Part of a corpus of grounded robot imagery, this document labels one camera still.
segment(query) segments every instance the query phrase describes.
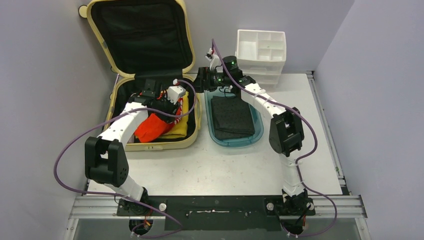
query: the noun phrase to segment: suitcase lid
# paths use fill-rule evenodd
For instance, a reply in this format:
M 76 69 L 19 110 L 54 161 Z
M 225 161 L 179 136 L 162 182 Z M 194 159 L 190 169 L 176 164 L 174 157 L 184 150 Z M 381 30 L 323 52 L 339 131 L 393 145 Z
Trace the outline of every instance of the suitcase lid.
M 123 77 L 187 73 L 195 64 L 184 0 L 93 0 L 87 19 Z

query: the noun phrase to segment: gray wall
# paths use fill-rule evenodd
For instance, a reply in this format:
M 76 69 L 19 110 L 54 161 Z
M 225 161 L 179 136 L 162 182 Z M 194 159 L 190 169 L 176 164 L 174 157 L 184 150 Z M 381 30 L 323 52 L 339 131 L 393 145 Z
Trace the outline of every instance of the gray wall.
M 287 62 L 283 72 L 317 68 L 354 0 L 185 0 L 196 66 L 215 38 L 223 55 L 234 55 L 237 29 L 284 31 Z
M 424 236 L 424 1 L 356 0 L 316 70 L 374 240 Z
M 115 80 L 79 0 L 0 1 L 0 239 L 62 239 L 75 194 L 53 164 L 104 119 Z M 82 188 L 83 142 L 59 175 Z

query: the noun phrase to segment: yellow suitcase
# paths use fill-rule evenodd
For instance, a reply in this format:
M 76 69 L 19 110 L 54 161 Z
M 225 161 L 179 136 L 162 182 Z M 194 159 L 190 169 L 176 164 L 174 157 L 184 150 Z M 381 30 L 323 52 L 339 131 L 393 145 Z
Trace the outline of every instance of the yellow suitcase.
M 130 95 L 140 90 L 146 78 L 171 85 L 175 78 L 193 82 L 186 73 L 195 64 L 195 54 L 184 0 L 93 0 L 78 9 L 87 18 L 112 70 L 123 76 L 110 96 L 107 119 L 118 116 Z M 190 87 L 187 136 L 129 143 L 126 151 L 181 149 L 197 138 L 201 121 L 199 96 Z

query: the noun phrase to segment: cable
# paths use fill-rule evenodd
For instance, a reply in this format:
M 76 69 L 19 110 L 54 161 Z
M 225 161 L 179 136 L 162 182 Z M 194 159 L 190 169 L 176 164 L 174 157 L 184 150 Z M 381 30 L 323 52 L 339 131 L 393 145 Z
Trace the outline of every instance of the cable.
M 196 94 L 196 90 L 195 90 L 195 88 L 194 88 L 194 86 L 191 84 L 191 83 L 189 83 L 188 81 L 185 81 L 185 80 L 178 80 L 178 82 L 181 82 L 181 83 L 184 83 L 184 84 L 186 84 L 186 85 L 188 85 L 190 88 L 191 88 L 191 90 L 193 91 L 193 93 L 194 94 Z M 79 189 L 76 189 L 76 188 L 73 188 L 73 187 L 70 187 L 70 186 L 68 186 L 68 185 L 66 185 L 60 178 L 59 178 L 59 175 L 58 175 L 58 165 L 59 165 L 59 161 L 61 160 L 61 158 L 62 158 L 62 156 L 64 155 L 64 153 L 69 149 L 69 147 L 70 146 L 72 146 L 72 144 L 74 144 L 77 140 L 79 140 L 80 138 L 82 138 L 84 135 L 86 135 L 86 134 L 88 134 L 89 132 L 91 132 L 91 131 L 94 131 L 94 130 L 96 130 L 96 129 L 98 129 L 98 128 L 101 128 L 101 127 L 103 127 L 104 125 L 106 125 L 106 124 L 110 124 L 110 123 L 112 123 L 112 122 L 114 122 L 114 121 L 116 121 L 116 120 L 118 120 L 118 119 L 121 119 L 122 117 L 125 117 L 126 115 L 128 115 L 128 114 L 131 114 L 131 113 L 134 113 L 134 112 L 137 112 L 137 111 L 152 111 L 152 112 L 155 112 L 155 113 L 158 113 L 158 114 L 162 114 L 162 115 L 165 115 L 165 116 L 168 116 L 168 117 L 172 117 L 172 118 L 180 118 L 180 117 L 184 117 L 184 116 L 187 116 L 187 115 L 189 115 L 194 109 L 195 109 L 195 106 L 196 106 L 196 103 L 197 103 L 197 97 L 196 96 L 194 96 L 194 102 L 193 102 L 193 106 L 190 108 L 190 110 L 187 112 L 187 113 L 184 113 L 184 114 L 182 114 L 182 115 L 171 115 L 171 114 L 168 114 L 168 113 L 166 113 L 166 112 L 163 112 L 163 111 L 160 111 L 160 110 L 157 110 L 157 109 L 153 109 L 153 108 L 148 108 L 148 107 L 145 107 L 145 108 L 136 108 L 136 109 L 133 109 L 133 110 L 130 110 L 130 111 L 127 111 L 127 112 L 124 112 L 124 113 L 122 113 L 121 115 L 119 115 L 119 116 L 116 116 L 116 117 L 114 117 L 114 118 L 112 118 L 112 119 L 110 119 L 110 120 L 108 120 L 108 121 L 105 121 L 105 122 L 103 122 L 103 123 L 100 123 L 99 125 L 97 125 L 97 126 L 95 126 L 95 127 L 93 127 L 93 128 L 91 128 L 91 129 L 89 129 L 89 130 L 87 130 L 87 131 L 85 131 L 85 132 L 83 132 L 83 133 L 81 133 L 80 135 L 78 135 L 77 137 L 75 137 L 72 141 L 70 141 L 63 149 L 62 149 L 62 151 L 60 151 L 60 153 L 59 153 L 59 155 L 57 156 L 57 158 L 56 158 L 56 162 L 54 163 L 54 167 L 53 167 L 53 175 L 54 175 L 54 179 L 56 180 L 56 182 L 60 185 L 60 186 L 62 186 L 64 189 L 66 189 L 66 190 L 69 190 L 69 191 L 71 191 L 71 192 L 74 192 L 74 193 L 78 193 L 78 194 L 93 194 L 93 195 L 109 195 L 109 196 L 114 196 L 114 197 L 121 197 L 121 198 L 123 198 L 123 199 L 126 199 L 126 200 L 128 200 L 128 201 L 131 201 L 131 202 L 133 202 L 133 203 L 136 203 L 136 204 L 138 204 L 138 205 L 141 205 L 141 206 L 143 206 L 143 207 L 145 207 L 145 208 L 149 208 L 149 209 L 151 209 L 151 210 L 153 210 L 153 211 L 155 211 L 155 212 L 157 212 L 157 213 L 159 213 L 159 214 L 161 214 L 161 215 L 163 215 L 163 216 L 165 216 L 165 217 L 167 217 L 167 218 L 169 218 L 169 219 L 171 219 L 172 221 L 174 221 L 176 224 L 178 224 L 181 228 L 180 229 L 178 229 L 178 230 L 175 230 L 175 231 L 172 231 L 172 232 L 167 232 L 167 233 L 163 233 L 163 234 L 160 234 L 160 235 L 156 235 L 156 236 L 140 236 L 140 238 L 145 238 L 145 239 L 155 239 L 155 238 L 161 238 L 161 237 L 165 237 L 165 236 L 168 236 L 168 235 L 171 235 L 171 234 L 175 234 L 175 233 L 178 233 L 179 231 L 181 231 L 182 230 L 182 228 L 183 228 L 183 225 L 181 224 L 181 222 L 179 222 L 177 219 L 175 219 L 173 216 L 171 216 L 171 215 L 169 215 L 168 213 L 166 213 L 166 212 L 162 212 L 162 211 L 160 211 L 159 209 L 157 209 L 157 208 L 155 208 L 155 207 L 153 207 L 153 206 L 150 206 L 150 205 L 147 205 L 146 203 L 143 203 L 143 202 L 140 202 L 140 201 L 138 201 L 138 200 L 135 200 L 135 199 L 133 199 L 133 198 L 131 198 L 131 197 L 128 197 L 128 196 L 124 196 L 124 195 L 122 195 L 122 194 L 119 194 L 119 193 L 112 193 L 112 192 L 97 192 L 97 191 L 85 191 L 85 190 L 79 190 Z
M 216 45 L 216 43 L 215 43 L 215 40 L 214 39 L 212 39 L 212 49 L 215 51 L 215 53 L 216 53 L 216 55 L 218 55 L 218 57 L 219 57 L 219 60 L 221 61 L 221 63 L 222 63 L 222 68 L 223 68 L 223 70 L 227 73 L 227 75 L 229 76 L 229 78 L 231 79 L 231 81 L 232 81 L 232 83 L 234 84 L 234 85 L 236 85 L 239 89 L 241 89 L 242 91 L 245 91 L 246 93 L 248 93 L 248 94 L 250 94 L 250 95 L 255 95 L 253 92 L 251 92 L 251 91 L 248 91 L 248 90 L 246 90 L 245 88 L 243 88 L 234 78 L 233 78 L 233 76 L 231 76 L 231 74 L 230 74 L 230 71 L 228 70 L 228 68 L 227 68 L 227 66 L 225 65 L 225 63 L 224 63 L 224 60 L 223 60 L 223 58 L 222 58 L 222 56 L 221 56 L 221 54 L 220 54 L 220 51 L 218 50 L 218 48 L 217 48 L 217 45 Z M 258 98 L 261 98 L 261 99 L 263 99 L 263 100 L 265 100 L 265 101 L 267 101 L 267 98 L 266 97 L 264 97 L 264 96 L 261 96 L 261 95 L 258 95 L 257 96 Z M 315 131 L 314 131 L 314 129 L 312 128 L 312 126 L 311 126 L 311 124 L 302 116 L 302 115 L 300 115 L 297 111 L 295 111 L 293 108 L 291 108 L 291 107 L 289 107 L 289 106 L 286 106 L 286 105 L 284 105 L 284 104 L 281 104 L 281 103 L 279 103 L 279 102 L 275 102 L 275 101 L 272 101 L 272 100 L 269 100 L 268 101 L 269 103 L 271 103 L 271 104 L 274 104 L 274 105 L 277 105 L 277 106 L 280 106 L 280 107 L 283 107 L 283 108 L 285 108 L 286 110 L 288 110 L 288 111 L 290 111 L 290 112 L 292 112 L 292 113 L 294 113 L 296 116 L 298 116 L 305 124 L 306 124 L 306 126 L 310 129 L 310 131 L 312 132 L 312 136 L 313 136 L 313 141 L 314 141 L 314 146 L 313 146 L 313 149 L 310 151 L 310 152 L 308 152 L 308 153 L 306 153 L 306 154 L 304 154 L 304 155 L 302 155 L 302 156 L 300 156 L 300 157 L 298 157 L 298 158 L 296 158 L 296 160 L 294 161 L 295 162 L 295 164 L 296 164 L 296 169 L 297 169 L 297 173 L 299 174 L 299 178 L 300 178 L 300 182 L 302 183 L 302 185 L 303 185 L 303 187 L 306 189 L 306 190 L 308 190 L 308 191 L 310 191 L 310 192 L 312 192 L 312 193 L 315 193 L 315 194 L 318 194 L 318 195 L 320 195 L 320 196 L 322 196 L 322 197 L 324 197 L 324 198 L 326 198 L 326 199 L 328 199 L 330 202 L 331 202 L 331 204 L 334 206 L 334 219 L 332 220 L 332 222 L 330 223 L 330 225 L 328 225 L 326 228 L 324 228 L 323 230 L 321 230 L 321 231 L 318 231 L 318 232 L 315 232 L 315 233 L 310 233 L 310 234 L 303 234 L 303 235 L 299 235 L 299 236 L 297 236 L 297 235 L 294 235 L 294 234 L 291 234 L 290 233 L 290 235 L 291 236 L 295 236 L 295 237 L 313 237 L 313 236 L 317 236 L 317 235 L 320 235 L 320 234 L 322 234 L 322 233 L 325 233 L 326 231 L 328 231 L 331 227 L 333 227 L 335 224 L 336 224 L 336 220 L 337 220 L 337 206 L 336 206 L 336 203 L 329 197 L 329 196 L 327 196 L 327 195 L 325 195 L 325 194 L 323 194 L 323 193 L 321 193 L 321 192 L 318 192 L 318 191 L 315 191 L 315 190 L 313 190 L 313 189 L 311 189 L 311 188 L 309 188 L 306 184 L 305 184 L 305 182 L 304 182 L 304 179 L 303 179 L 303 177 L 302 177 L 302 173 L 301 173 L 301 169 L 299 168 L 299 164 L 298 164 L 298 162 L 299 162 L 299 160 L 301 160 L 301 159 L 304 159 L 304 158 L 306 158 L 306 157 L 309 157 L 310 155 L 312 155 L 316 150 L 317 150 L 317 147 L 318 147 L 318 139 L 317 139 L 317 134 L 315 133 Z

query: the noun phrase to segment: suitcase wheel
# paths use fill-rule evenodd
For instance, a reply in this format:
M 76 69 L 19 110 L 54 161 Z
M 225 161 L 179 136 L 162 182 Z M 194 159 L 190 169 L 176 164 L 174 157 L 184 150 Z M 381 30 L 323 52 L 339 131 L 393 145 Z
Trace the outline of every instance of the suitcase wheel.
M 87 18 L 87 5 L 81 5 L 78 8 L 79 16 L 83 19 Z

